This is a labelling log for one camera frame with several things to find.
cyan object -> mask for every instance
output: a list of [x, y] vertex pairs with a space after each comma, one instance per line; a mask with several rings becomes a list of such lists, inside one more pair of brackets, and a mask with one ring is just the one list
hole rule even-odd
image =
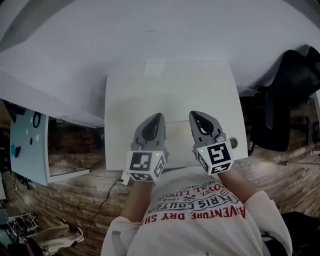
[[10, 145], [21, 147], [17, 158], [15, 154], [10, 154], [11, 169], [34, 182], [48, 185], [47, 168], [48, 166], [48, 116], [40, 116], [39, 125], [34, 127], [34, 111], [26, 109], [24, 115], [17, 115], [16, 122], [11, 121]]

white t-shirt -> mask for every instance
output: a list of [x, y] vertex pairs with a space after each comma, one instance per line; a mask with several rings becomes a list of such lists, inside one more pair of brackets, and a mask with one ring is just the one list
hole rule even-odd
[[201, 166], [163, 173], [141, 223], [117, 217], [102, 256], [263, 256], [261, 232], [292, 255], [288, 229], [264, 191], [243, 205]]

